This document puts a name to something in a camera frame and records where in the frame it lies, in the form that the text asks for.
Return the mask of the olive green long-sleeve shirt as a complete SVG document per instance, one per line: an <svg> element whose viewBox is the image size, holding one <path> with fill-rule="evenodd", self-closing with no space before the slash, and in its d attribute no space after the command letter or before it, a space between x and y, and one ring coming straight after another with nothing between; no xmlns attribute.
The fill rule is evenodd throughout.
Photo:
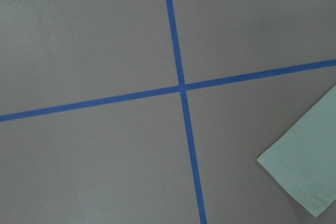
<svg viewBox="0 0 336 224"><path fill-rule="evenodd" d="M324 212L335 201L335 87L257 162L312 216Z"/></svg>

